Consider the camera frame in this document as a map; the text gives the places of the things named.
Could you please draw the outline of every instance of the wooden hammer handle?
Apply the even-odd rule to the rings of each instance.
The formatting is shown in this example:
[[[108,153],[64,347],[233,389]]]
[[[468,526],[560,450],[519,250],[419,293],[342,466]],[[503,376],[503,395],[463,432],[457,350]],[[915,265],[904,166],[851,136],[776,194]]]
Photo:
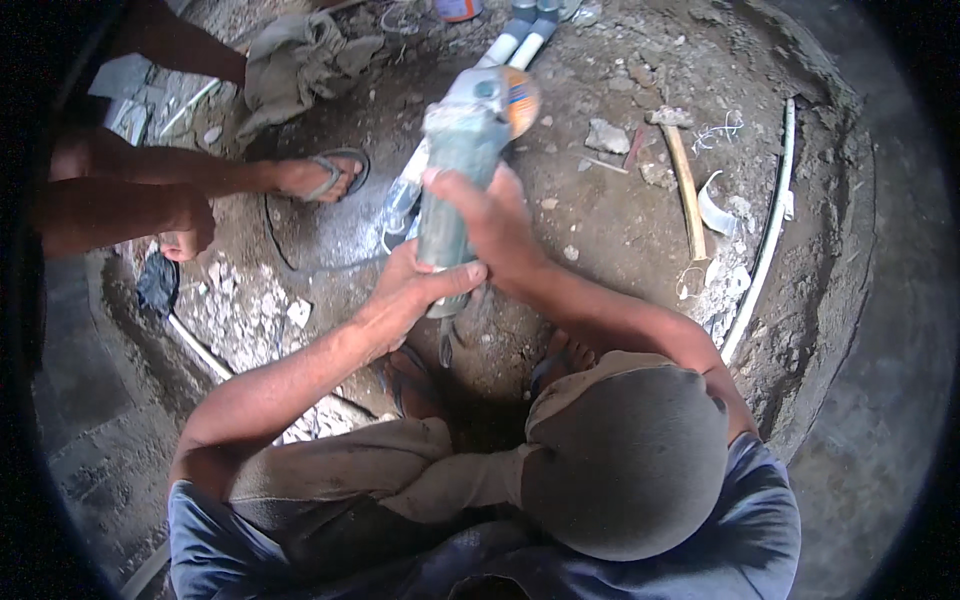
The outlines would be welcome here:
[[[672,125],[661,125],[666,145],[670,148],[673,157],[674,171],[677,172],[677,181],[680,183],[680,195],[684,199],[684,213],[686,214],[686,233],[690,239],[690,255],[694,261],[707,258],[707,242],[704,239],[704,222],[700,217],[700,205],[697,203],[697,188],[693,185],[693,174],[690,173],[690,163],[686,160],[684,142],[680,139],[680,131]]]

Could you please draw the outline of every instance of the angle grinder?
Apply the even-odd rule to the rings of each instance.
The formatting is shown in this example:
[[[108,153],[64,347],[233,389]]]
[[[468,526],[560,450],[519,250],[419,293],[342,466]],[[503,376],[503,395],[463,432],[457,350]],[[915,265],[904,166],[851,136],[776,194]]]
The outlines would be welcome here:
[[[455,169],[487,189],[504,147],[530,129],[539,111],[540,91],[524,71],[509,66],[467,69],[439,103],[427,107],[427,167]],[[428,191],[421,202],[418,262],[435,270],[470,262],[473,252],[457,209]],[[443,298],[426,314],[442,319],[440,362],[445,368],[452,358],[452,319],[467,301],[468,295]]]

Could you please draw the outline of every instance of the gray shirt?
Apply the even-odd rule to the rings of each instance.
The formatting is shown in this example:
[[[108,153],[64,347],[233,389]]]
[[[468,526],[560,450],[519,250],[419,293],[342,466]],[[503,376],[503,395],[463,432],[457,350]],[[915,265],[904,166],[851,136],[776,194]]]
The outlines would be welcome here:
[[[593,559],[510,520],[470,527],[430,552],[337,582],[296,580],[283,550],[188,481],[168,504],[171,578],[181,600],[206,598],[446,599],[483,576],[516,581],[532,600],[785,598],[800,555],[800,515],[786,469],[753,434],[730,446],[707,522],[676,548],[629,563]],[[390,543],[384,532],[384,543]]]

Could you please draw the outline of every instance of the man's foot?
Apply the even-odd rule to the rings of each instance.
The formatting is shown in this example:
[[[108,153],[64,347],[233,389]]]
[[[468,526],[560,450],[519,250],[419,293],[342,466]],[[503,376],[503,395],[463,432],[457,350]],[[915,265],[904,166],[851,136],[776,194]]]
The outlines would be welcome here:
[[[343,173],[333,187],[317,199],[317,202],[337,202],[347,193],[354,178],[363,170],[363,165],[343,156],[326,156],[325,158],[337,165]],[[281,160],[276,164],[277,191],[287,196],[307,198],[329,179],[330,171],[313,160]]]
[[[540,365],[548,365],[547,370],[537,377],[537,369],[534,369],[535,380],[532,387],[537,393],[542,392],[561,377],[592,369],[596,366],[595,359],[593,350],[588,346],[570,339],[569,334],[562,329],[557,329],[550,338],[546,356],[540,363]]]
[[[394,390],[399,388],[399,404],[404,418],[437,417],[448,421],[430,376],[410,356],[400,350],[391,352],[387,355],[383,373],[386,378],[387,394],[393,395]]]

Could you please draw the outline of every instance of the hammer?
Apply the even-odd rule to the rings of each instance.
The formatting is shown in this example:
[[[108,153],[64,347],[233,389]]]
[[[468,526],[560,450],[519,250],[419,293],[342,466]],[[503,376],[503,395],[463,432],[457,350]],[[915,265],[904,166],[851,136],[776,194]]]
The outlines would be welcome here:
[[[693,117],[682,108],[660,107],[657,110],[648,111],[646,121],[651,125],[660,125],[663,129],[666,145],[670,148],[670,155],[673,157],[677,181],[680,183],[680,195],[684,199],[690,255],[694,262],[705,260],[707,259],[707,242],[704,240],[704,223],[701,221],[700,205],[697,203],[697,188],[693,185],[690,163],[686,160],[686,149],[680,139],[680,130],[677,129],[693,127]]]

